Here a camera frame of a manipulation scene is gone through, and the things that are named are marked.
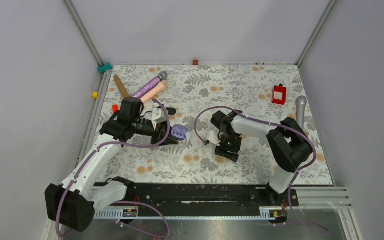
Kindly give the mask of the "purple earbud case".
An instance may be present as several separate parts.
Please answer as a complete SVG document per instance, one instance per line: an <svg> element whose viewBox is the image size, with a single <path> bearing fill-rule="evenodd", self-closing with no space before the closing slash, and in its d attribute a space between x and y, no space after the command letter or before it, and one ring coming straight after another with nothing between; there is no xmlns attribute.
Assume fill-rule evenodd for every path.
<svg viewBox="0 0 384 240"><path fill-rule="evenodd" d="M188 128L181 124L173 125L170 130L171 135L178 141L186 140L188 132Z"/></svg>

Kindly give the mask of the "black earbud charging case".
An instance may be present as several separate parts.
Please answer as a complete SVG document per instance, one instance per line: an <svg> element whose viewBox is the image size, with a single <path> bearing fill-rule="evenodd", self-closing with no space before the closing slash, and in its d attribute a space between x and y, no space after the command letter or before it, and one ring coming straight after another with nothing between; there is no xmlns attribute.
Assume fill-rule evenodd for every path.
<svg viewBox="0 0 384 240"><path fill-rule="evenodd" d="M173 107L167 107L166 110L169 115L175 115L177 113L177 109Z"/></svg>

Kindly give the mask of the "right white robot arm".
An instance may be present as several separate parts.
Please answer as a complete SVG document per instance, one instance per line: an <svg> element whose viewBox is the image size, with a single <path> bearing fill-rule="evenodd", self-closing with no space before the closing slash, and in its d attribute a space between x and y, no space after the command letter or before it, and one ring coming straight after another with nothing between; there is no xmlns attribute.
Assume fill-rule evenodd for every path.
<svg viewBox="0 0 384 240"><path fill-rule="evenodd" d="M280 123L269 123L242 117L234 111L229 114L217 111L210 122L218 129L218 133L211 131L208 139L216 145L215 155L233 162L239 159L243 135L267 139L277 170L268 183L266 198L273 206L281 205L287 199L286 191L299 167L315 152L297 121L287 117Z"/></svg>

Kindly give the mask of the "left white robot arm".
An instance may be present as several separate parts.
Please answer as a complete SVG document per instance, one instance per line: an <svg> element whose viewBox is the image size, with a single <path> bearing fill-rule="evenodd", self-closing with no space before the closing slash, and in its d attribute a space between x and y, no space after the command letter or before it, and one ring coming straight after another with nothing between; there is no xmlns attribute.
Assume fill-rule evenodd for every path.
<svg viewBox="0 0 384 240"><path fill-rule="evenodd" d="M179 141L171 134L168 109L154 100L152 119L142 113L144 103L134 97L125 98L117 111L105 122L99 135L83 160L60 184L50 184L45 190L47 216L59 227L83 232L92 223L95 213L120 202L124 206L135 200L134 183L116 178L94 190L98 175L123 147L133 148L128 143L135 135L151 137L151 149L163 145L177 145Z"/></svg>

